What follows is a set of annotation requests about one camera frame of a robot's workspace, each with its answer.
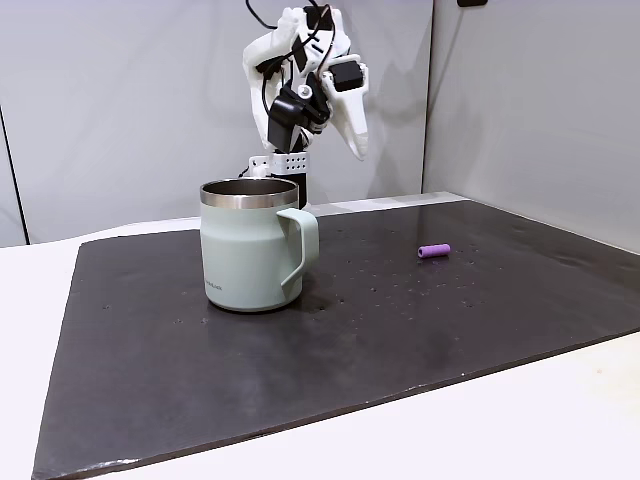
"white table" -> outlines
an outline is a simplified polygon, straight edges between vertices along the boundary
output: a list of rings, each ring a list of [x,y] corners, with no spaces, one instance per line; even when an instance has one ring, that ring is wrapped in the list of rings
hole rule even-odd
[[[311,207],[317,215],[464,200],[424,194]],[[78,247],[186,230],[148,222],[0,249],[0,478],[28,479]],[[113,480],[640,478],[640,334]]]

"gray wall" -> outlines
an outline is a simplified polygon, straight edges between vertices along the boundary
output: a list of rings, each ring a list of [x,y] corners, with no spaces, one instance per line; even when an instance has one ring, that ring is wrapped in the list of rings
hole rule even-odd
[[[254,7],[275,22],[304,3]],[[310,201],[418,193],[432,4],[332,5],[370,69],[370,155],[328,128]],[[264,33],[241,0],[0,0],[0,100],[32,241],[198,215],[200,184],[263,152],[242,50]]]
[[[22,220],[11,176],[9,157],[0,124],[0,247],[24,245]]]
[[[640,252],[640,2],[460,15],[436,0],[424,188]]]

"dark gray board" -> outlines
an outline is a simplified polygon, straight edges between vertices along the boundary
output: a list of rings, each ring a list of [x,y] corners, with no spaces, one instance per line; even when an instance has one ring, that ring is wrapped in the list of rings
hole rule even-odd
[[[33,478],[209,450],[640,330],[640,257],[571,233],[470,201],[319,223],[302,296],[264,314],[208,303],[197,231],[83,245]],[[418,260],[434,243],[450,257]]]

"mug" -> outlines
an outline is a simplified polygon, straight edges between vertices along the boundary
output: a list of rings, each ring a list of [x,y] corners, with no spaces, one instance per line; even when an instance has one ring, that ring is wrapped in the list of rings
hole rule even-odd
[[[318,258],[318,221],[298,210],[298,184],[242,177],[200,187],[205,291],[219,307],[259,312],[286,305]]]

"purple cylinder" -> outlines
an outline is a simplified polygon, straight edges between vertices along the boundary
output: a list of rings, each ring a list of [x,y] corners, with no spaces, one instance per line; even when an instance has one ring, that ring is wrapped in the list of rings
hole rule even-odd
[[[449,255],[451,247],[446,243],[441,245],[425,245],[418,249],[418,256],[420,258],[438,257],[440,255]]]

